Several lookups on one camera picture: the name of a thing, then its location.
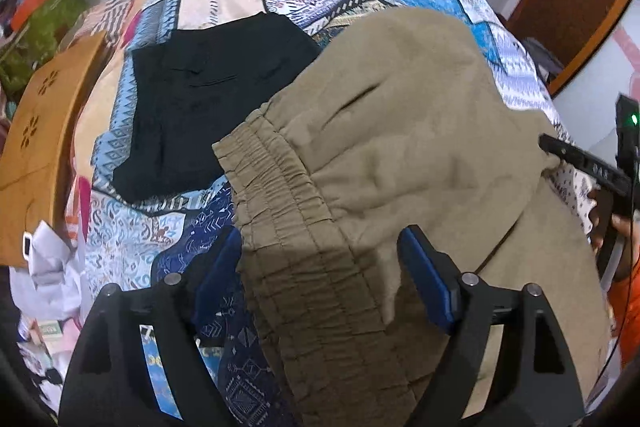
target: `white cloth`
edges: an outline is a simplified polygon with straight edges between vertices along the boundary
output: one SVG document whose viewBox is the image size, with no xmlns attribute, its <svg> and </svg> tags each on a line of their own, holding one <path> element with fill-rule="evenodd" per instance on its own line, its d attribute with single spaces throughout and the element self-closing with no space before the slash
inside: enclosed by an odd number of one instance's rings
<svg viewBox="0 0 640 427">
<path fill-rule="evenodd" d="M 79 248 L 72 255 L 66 243 L 44 221 L 33 235 L 25 234 L 25 238 L 30 240 L 28 247 L 25 242 L 28 252 L 24 252 L 28 269 L 9 269 L 15 305 L 23 314 L 37 320 L 61 321 L 82 315 L 81 307 L 85 308 L 82 306 L 82 278 L 86 278 L 84 250 Z"/>
</svg>

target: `black device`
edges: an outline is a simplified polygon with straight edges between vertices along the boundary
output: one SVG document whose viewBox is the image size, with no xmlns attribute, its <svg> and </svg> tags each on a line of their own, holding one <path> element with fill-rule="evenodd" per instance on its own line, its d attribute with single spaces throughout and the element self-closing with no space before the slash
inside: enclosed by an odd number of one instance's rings
<svg viewBox="0 0 640 427">
<path fill-rule="evenodd" d="M 612 195 L 612 206 L 609 212 L 602 212 L 600 219 L 607 223 L 604 242 L 596 265 L 603 289 L 607 290 L 613 275 L 620 263 L 625 238 L 618 234 L 610 222 L 612 213 L 629 215 L 631 208 L 640 208 L 640 195 L 633 194 L 638 148 L 640 146 L 640 105 L 636 100 L 620 94 L 616 102 L 616 133 L 618 135 L 618 153 L 613 167 L 574 145 L 553 138 L 548 134 L 540 135 L 540 149 L 558 156 L 561 160 L 574 166 L 579 171 L 592 176 L 602 190 Z"/>
<path fill-rule="evenodd" d="M 193 339 L 198 303 L 216 302 L 216 272 L 235 269 L 239 232 L 225 227 L 207 253 L 151 288 L 106 285 L 94 302 L 74 350 L 60 404 L 65 427 L 237 425 L 213 384 Z M 400 259 L 420 290 L 429 320 L 450 334 L 446 351 L 406 427 L 545 425 L 568 427 L 584 416 L 569 349 L 542 289 L 492 287 L 460 273 L 412 225 L 398 238 Z M 169 386 L 183 420 L 159 410 L 140 341 L 153 325 Z M 482 412 L 462 419 L 489 331 L 504 325 L 494 381 Z"/>
</svg>

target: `bed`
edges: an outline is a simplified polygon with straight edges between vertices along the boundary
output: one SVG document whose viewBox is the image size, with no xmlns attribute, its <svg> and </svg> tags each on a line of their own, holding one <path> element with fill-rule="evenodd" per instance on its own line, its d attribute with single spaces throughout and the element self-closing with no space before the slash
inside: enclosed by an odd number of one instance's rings
<svg viewBox="0 0 640 427">
<path fill-rule="evenodd" d="M 72 152 L 76 177 L 66 208 L 71 240 L 82 235 L 79 243 L 85 248 L 92 296 L 109 282 L 124 290 L 137 289 L 166 273 L 183 271 L 195 255 L 212 245 L 234 215 L 224 176 L 204 190 L 136 205 L 126 204 L 113 188 L 113 171 L 129 154 L 136 109 L 133 50 L 165 42 L 175 29 L 198 30 L 270 11 L 288 16 L 324 48 L 359 18 L 397 6 L 439 10 L 462 20 L 486 58 L 504 103 L 513 110 L 542 110 L 568 139 L 532 60 L 486 0 L 111 0 L 87 17 L 82 29 L 90 34 L 109 25 L 113 57 L 76 125 Z M 113 25 L 115 9 L 117 26 Z M 587 232 L 588 179 L 569 167 L 548 177 Z M 151 328 L 142 328 L 141 336 L 159 406 L 179 417 Z M 265 415 L 261 420 L 265 425 L 294 425 L 256 341 L 251 315 L 244 309 L 239 278 L 229 281 L 225 306 L 205 336 L 200 352 L 218 388 L 225 389 L 236 418 L 252 425 L 256 411 L 271 408 L 280 413 Z M 241 344 L 244 349 L 236 349 Z"/>
</svg>

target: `folded black garment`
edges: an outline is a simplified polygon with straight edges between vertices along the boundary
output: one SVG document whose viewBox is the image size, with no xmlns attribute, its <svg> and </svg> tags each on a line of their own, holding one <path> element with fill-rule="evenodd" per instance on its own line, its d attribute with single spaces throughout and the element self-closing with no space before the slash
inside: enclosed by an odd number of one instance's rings
<svg viewBox="0 0 640 427">
<path fill-rule="evenodd" d="M 211 145 L 319 53 L 311 37 L 273 13 L 176 30 L 163 44 L 133 51 L 138 103 L 114 188 L 133 203 L 209 187 L 223 174 Z"/>
</svg>

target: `blue gripper pad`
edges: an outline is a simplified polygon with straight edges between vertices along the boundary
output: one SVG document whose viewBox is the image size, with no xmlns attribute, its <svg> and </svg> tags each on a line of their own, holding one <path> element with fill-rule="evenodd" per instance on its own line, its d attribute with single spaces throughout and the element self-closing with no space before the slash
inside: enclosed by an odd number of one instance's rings
<svg viewBox="0 0 640 427">
<path fill-rule="evenodd" d="M 451 335 L 462 317 L 460 270 L 447 254 L 433 248 L 418 225 L 402 229 L 398 255 L 427 308 L 429 320 Z"/>
</svg>

